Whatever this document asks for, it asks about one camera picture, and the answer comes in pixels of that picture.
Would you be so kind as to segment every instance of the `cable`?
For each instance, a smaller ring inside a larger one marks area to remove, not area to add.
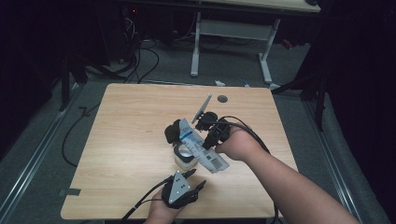
[[[208,44],[213,44],[213,43],[215,43],[215,42],[218,42],[219,41],[219,44],[217,45],[217,46],[215,46],[214,48],[206,48],[206,47],[204,47],[203,46],[203,43],[202,42],[204,42],[204,41],[200,41],[200,48],[201,49],[206,49],[206,50],[216,50],[216,49],[219,49],[222,45],[223,45],[223,40],[224,40],[224,38],[222,38],[222,37],[212,37],[212,38],[210,38],[210,37],[206,37],[206,38],[202,38],[203,40],[206,40],[207,42],[208,42]]]
[[[119,70],[116,70],[116,71],[110,71],[107,68],[100,67],[100,70],[106,69],[108,72],[111,72],[113,75],[118,75],[118,74],[121,74],[121,73],[124,73],[124,72],[130,70],[135,65],[136,65],[136,57],[135,57],[134,54],[132,54],[131,60],[129,61],[129,63],[125,67],[123,67],[123,68],[121,68]],[[106,76],[108,76],[108,74],[107,74],[108,72],[104,73],[104,70],[102,70],[102,71],[98,70],[99,72],[96,72],[96,71],[91,70],[88,67],[85,67],[84,70],[85,70],[85,72],[87,72],[87,73],[89,73],[91,75],[95,75],[95,76],[104,76],[104,75],[106,75]]]
[[[163,201],[162,199],[148,199],[143,201],[142,203],[148,203],[148,202],[153,202],[153,201]]]
[[[172,178],[173,178],[173,177],[170,175],[168,178],[166,178],[166,179],[163,180],[161,183],[157,184],[157,185],[154,186],[151,190],[149,190],[149,191],[145,194],[145,196],[143,196],[143,198],[140,199],[140,201],[137,202],[137,204],[135,204],[134,207],[131,208],[131,210],[129,210],[129,211],[125,214],[125,216],[121,219],[121,221],[119,222],[119,224],[125,223],[125,221],[128,219],[128,217],[129,217],[134,211],[136,211],[136,209],[137,209],[140,205],[142,205],[142,203],[145,203],[145,202],[150,201],[150,200],[146,200],[146,201],[145,201],[145,199],[150,195],[150,193],[151,193],[152,191],[154,191],[155,189],[157,189],[157,188],[160,187],[161,185],[166,184],[167,182],[171,181]]]
[[[258,40],[249,39],[249,40],[246,40],[246,42],[244,42],[244,43],[238,43],[237,41],[232,41],[232,40],[229,40],[229,39],[230,38],[224,38],[223,41],[228,43],[228,44],[238,45],[238,46],[245,46],[245,45],[250,45],[250,44],[254,44],[254,43],[258,42]]]
[[[126,31],[128,32],[129,31],[129,29],[131,28],[131,26],[133,25],[134,26],[134,22],[131,20],[131,19],[129,19],[129,18],[124,18],[125,20],[127,20],[128,22],[130,22],[130,24],[129,24],[129,26],[128,26],[128,28],[126,28]],[[132,31],[132,35],[131,35],[131,40],[133,40],[134,39],[134,31],[135,31],[135,26],[134,26],[134,30]],[[128,38],[128,36],[125,34],[125,37],[127,38],[127,41],[128,41],[128,45],[129,45],[129,38]]]
[[[280,224],[283,224],[283,222],[282,222],[282,220],[280,220],[279,219],[279,209],[277,208],[277,206],[276,206],[276,204],[274,203],[274,218],[273,218],[273,220],[271,221],[271,224],[275,224],[277,221],[280,223]]]
[[[67,131],[66,135],[64,136],[64,141],[62,142],[62,156],[63,156],[63,158],[64,158],[64,161],[66,161],[66,162],[67,162],[69,165],[71,165],[71,166],[77,167],[76,164],[74,164],[73,162],[71,162],[71,161],[70,161],[69,159],[67,159],[67,157],[66,157],[65,150],[64,150],[64,146],[65,146],[65,144],[66,144],[67,137],[68,137],[69,134],[73,131],[73,129],[76,127],[76,125],[77,125],[82,119],[88,117],[88,115],[90,115],[90,113],[91,113],[96,107],[98,107],[99,105],[100,105],[100,103],[97,104],[97,105],[95,105],[95,106],[94,106],[93,108],[91,108],[88,112],[84,111],[84,112],[82,113],[81,117],[80,117],[79,119],[77,119],[77,120],[73,123],[73,125],[69,128],[69,130]]]
[[[183,39],[188,39],[188,38],[191,38],[191,37],[195,36],[195,35],[190,35],[190,36],[187,36],[187,35],[189,35],[189,33],[190,33],[191,30],[192,30],[192,27],[194,26],[194,22],[195,22],[196,16],[197,16],[197,13],[195,12],[195,13],[194,13],[194,17],[192,18],[192,23],[191,23],[191,26],[190,26],[189,31],[188,31],[185,35],[183,35],[183,37],[181,37],[181,38],[179,38],[179,39],[175,39],[176,41],[178,41],[178,40],[183,40]]]
[[[136,74],[137,75],[137,72],[136,72],[136,70],[137,70],[137,67],[139,66],[139,64],[140,64],[140,47],[139,48],[137,48],[137,55],[138,55],[138,57],[137,57],[137,63],[136,63],[136,65],[134,66],[134,70],[132,70],[132,72],[125,78],[125,80],[124,80],[124,82],[123,83],[127,83],[127,82],[129,82],[129,83],[131,83],[131,81],[132,81],[132,79],[134,78],[134,74]]]
[[[193,37],[193,35],[192,36],[190,36],[189,38],[185,38],[185,39],[182,39],[182,40],[178,40],[178,42],[186,42],[186,40],[188,40],[188,39],[190,39],[190,38],[192,38]],[[174,41],[173,43],[174,44],[177,44],[177,45],[179,45],[179,46],[181,46],[181,47],[188,47],[188,46],[191,46],[191,45],[194,45],[195,44],[195,42],[192,40],[192,41],[189,41],[189,43],[188,44],[180,44],[180,43],[178,43],[177,41]]]
[[[160,62],[160,56],[154,50],[152,50],[152,49],[145,49],[145,50],[151,51],[153,54],[155,54],[155,56],[157,56],[157,62],[155,63],[154,67],[152,67],[145,75],[143,75],[141,78],[139,78],[137,80],[137,84],[140,84],[142,82],[143,78],[146,77],[150,72],[152,72],[157,67],[158,63]]]

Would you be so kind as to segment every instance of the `white desk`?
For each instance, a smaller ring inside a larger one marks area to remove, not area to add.
[[[199,3],[222,3],[248,7],[266,7],[279,10],[292,10],[300,12],[320,12],[320,7],[312,7],[305,0],[200,0]],[[268,69],[267,57],[276,36],[276,31],[280,19],[274,21],[272,26],[253,25],[246,23],[236,23],[227,21],[202,20],[201,13],[197,13],[195,46],[192,54],[191,76],[197,77],[199,70],[200,57],[200,38],[201,35],[219,35],[225,37],[247,38],[255,40],[265,40],[266,46],[262,53],[259,54],[260,64],[262,66],[262,75],[264,81],[272,83],[271,74]]]

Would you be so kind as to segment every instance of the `gray carpet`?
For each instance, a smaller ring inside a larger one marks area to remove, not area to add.
[[[153,46],[153,42],[144,43],[143,47]],[[204,46],[216,48],[203,49],[201,52],[198,77],[190,77],[192,46],[162,44],[154,50],[160,57],[158,66],[145,77],[144,82],[156,80],[196,85],[215,85],[215,80],[227,86],[244,86],[239,80],[244,79],[252,87],[268,87],[263,82],[262,71],[257,54],[261,42],[253,42],[243,47],[233,44]],[[274,45],[268,63],[275,84],[285,84],[294,79],[309,46],[287,50]],[[139,76],[145,74],[156,63],[156,56],[141,50],[141,64],[137,69]],[[70,106],[58,132],[49,145],[49,150],[31,183],[24,192],[8,223],[80,223],[81,221],[62,220],[60,211],[64,197],[59,195],[61,189],[67,189],[73,178],[75,168],[67,164],[62,157],[62,143],[69,128],[80,118],[81,106],[92,108],[101,101],[106,85],[119,82],[105,77],[90,76],[88,83],[81,87],[76,101]],[[303,103],[296,91],[286,91],[275,95],[276,106],[282,119],[292,153],[303,175],[324,188],[339,200],[337,189],[326,167],[315,128],[310,123]],[[35,114],[19,141],[0,163],[0,201],[4,201],[20,176],[23,168],[32,157],[42,136],[58,114],[61,105],[60,85],[53,90],[54,96]],[[367,181],[361,174],[359,165],[354,161],[342,136],[338,123],[332,112],[331,102],[327,99],[324,113],[324,132],[331,146],[341,173],[351,190],[363,223],[389,223],[386,214],[375,199]],[[89,135],[96,110],[81,120],[68,135],[65,152],[67,158],[78,163],[79,156]]]

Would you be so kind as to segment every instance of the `forearm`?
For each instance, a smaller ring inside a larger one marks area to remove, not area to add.
[[[263,150],[247,157],[246,164],[292,223],[358,223],[327,192]]]
[[[148,218],[145,224],[171,224],[174,222],[177,215],[183,208],[174,209],[168,207],[164,201],[161,200],[163,190],[158,191],[151,201],[148,211]]]

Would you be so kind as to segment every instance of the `human arm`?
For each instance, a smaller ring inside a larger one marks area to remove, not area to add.
[[[289,223],[359,223],[326,191],[265,152],[244,130],[232,127],[230,138],[216,151],[243,161]]]
[[[163,191],[158,191],[151,201],[151,205],[148,211],[148,218],[145,224],[171,224],[174,222],[177,215],[183,210],[184,207],[174,209],[168,207],[162,200]]]

